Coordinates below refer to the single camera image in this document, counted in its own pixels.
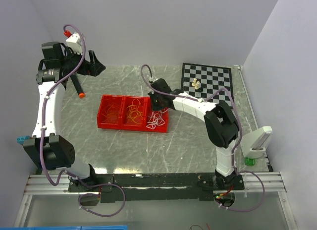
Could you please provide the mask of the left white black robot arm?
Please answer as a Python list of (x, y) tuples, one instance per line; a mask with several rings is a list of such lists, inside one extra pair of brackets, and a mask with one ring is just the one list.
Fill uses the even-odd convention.
[(85, 60), (84, 41), (44, 43), (42, 52), (44, 58), (39, 62), (36, 75), (37, 122), (31, 137), (22, 146), (51, 185), (57, 186), (65, 173), (74, 184), (93, 191), (98, 185), (94, 168), (76, 158), (74, 146), (61, 135), (62, 100), (69, 77), (77, 72), (98, 76), (106, 67), (97, 60), (94, 51), (89, 51), (90, 61)]

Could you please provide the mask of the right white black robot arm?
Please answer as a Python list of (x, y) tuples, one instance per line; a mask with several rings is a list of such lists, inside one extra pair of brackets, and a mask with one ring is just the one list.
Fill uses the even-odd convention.
[(165, 108), (182, 111), (205, 123), (209, 140), (216, 146), (217, 186), (228, 189), (234, 182), (234, 152), (240, 131), (239, 122), (229, 105), (226, 102), (212, 103), (198, 99), (180, 89), (172, 91), (162, 78), (146, 82), (146, 85), (152, 90), (149, 96), (154, 111)]

